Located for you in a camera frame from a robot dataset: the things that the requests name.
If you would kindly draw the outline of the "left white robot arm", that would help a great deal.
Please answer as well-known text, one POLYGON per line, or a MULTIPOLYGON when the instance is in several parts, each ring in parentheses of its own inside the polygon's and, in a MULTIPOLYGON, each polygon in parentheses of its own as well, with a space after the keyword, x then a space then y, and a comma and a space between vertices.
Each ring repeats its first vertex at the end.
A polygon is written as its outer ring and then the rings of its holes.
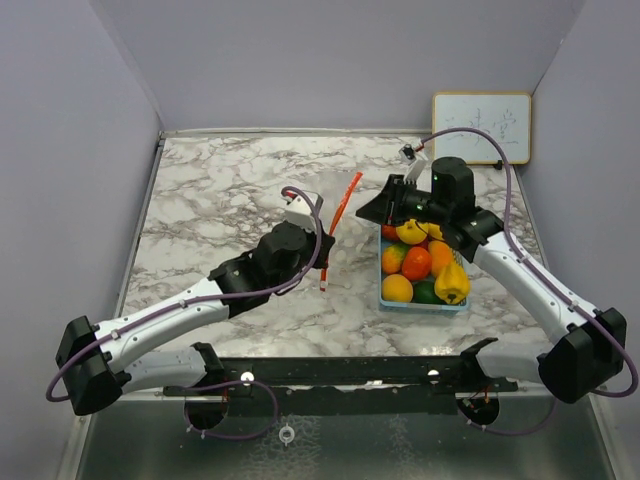
POLYGON ((84 317, 64 330, 55 361, 62 401, 77 416, 99 412, 126 393, 154 387, 193 388, 206 395, 220 385, 222 366, 208 345, 162 352, 160 346, 200 327, 266 304, 322 269, 335 240, 284 221, 258 245, 221 263, 186 290, 125 317, 92 324, 84 317))

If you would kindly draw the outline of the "green yellow mango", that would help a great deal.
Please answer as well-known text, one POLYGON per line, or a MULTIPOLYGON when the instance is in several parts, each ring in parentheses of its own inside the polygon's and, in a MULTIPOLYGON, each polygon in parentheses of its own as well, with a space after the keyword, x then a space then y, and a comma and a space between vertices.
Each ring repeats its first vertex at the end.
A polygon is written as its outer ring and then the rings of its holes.
POLYGON ((381 271, 387 275, 399 273, 410 248, 410 245, 401 242, 386 247, 381 255, 381 271))

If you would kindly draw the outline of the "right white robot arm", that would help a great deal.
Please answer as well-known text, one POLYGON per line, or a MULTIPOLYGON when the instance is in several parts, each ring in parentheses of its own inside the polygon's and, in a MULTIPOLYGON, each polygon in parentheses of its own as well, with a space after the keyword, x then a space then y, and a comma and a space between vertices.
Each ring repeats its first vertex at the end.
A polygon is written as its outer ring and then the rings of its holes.
POLYGON ((389 176, 356 215, 378 225, 408 220, 438 225, 445 243, 497 280, 545 332, 546 344, 481 342, 471 351, 474 358, 459 367, 467 389, 481 391, 505 377, 541 383, 571 404, 622 371, 624 316, 571 292, 526 252, 496 214, 478 206, 473 172, 462 159, 435 160, 429 191, 402 175, 389 176))

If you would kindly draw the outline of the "orange tomato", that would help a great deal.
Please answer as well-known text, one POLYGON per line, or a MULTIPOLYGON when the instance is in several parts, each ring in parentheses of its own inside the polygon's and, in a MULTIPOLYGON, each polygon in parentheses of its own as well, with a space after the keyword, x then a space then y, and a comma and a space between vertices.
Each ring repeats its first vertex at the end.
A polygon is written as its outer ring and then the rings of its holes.
POLYGON ((432 257, 427 249, 414 246, 405 256, 401 273, 410 282, 418 282, 427 278, 431 273, 432 257))

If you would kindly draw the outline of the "clear zip top bag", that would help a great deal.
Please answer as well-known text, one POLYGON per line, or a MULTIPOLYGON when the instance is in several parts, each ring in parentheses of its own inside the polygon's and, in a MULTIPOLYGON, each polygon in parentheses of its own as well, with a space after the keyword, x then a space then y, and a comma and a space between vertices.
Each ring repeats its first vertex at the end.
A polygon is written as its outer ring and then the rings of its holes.
POLYGON ((324 199, 321 220, 325 231, 335 239, 320 273, 320 291, 351 289, 356 278, 373 264, 375 229, 356 216, 361 203, 371 195, 364 188, 361 171, 325 171, 313 178, 312 190, 324 199))

